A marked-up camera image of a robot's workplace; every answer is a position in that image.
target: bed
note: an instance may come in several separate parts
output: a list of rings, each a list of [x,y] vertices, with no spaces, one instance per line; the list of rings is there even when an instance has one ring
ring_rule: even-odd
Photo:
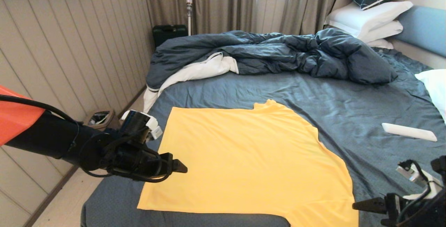
[[[150,114],[164,128],[172,107],[251,109],[254,103],[273,99],[319,129],[320,141],[347,164],[356,201],[388,192],[418,193],[420,188],[399,175],[395,168],[399,161],[414,159],[423,169],[434,173],[429,163],[444,153],[446,126],[423,83],[414,77],[415,73],[430,68],[395,50],[374,50],[397,72],[395,81],[363,85],[313,78],[296,71],[252,76],[226,73],[170,86]],[[431,130],[438,141],[386,134],[382,122]],[[148,145],[156,150],[160,142],[151,141]],[[105,178],[83,206],[81,226],[289,226],[284,218],[273,215],[138,210],[142,186],[143,182],[117,176]],[[383,217],[361,212],[360,226],[379,226]]]

